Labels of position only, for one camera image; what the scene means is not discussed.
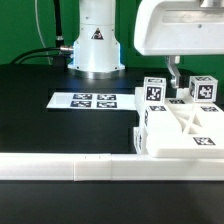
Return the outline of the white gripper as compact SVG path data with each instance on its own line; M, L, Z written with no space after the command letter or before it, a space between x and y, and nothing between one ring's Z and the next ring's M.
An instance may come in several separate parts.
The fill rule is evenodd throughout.
M179 88L174 55L224 54L224 0L142 0L134 46L145 56L166 56L171 85Z

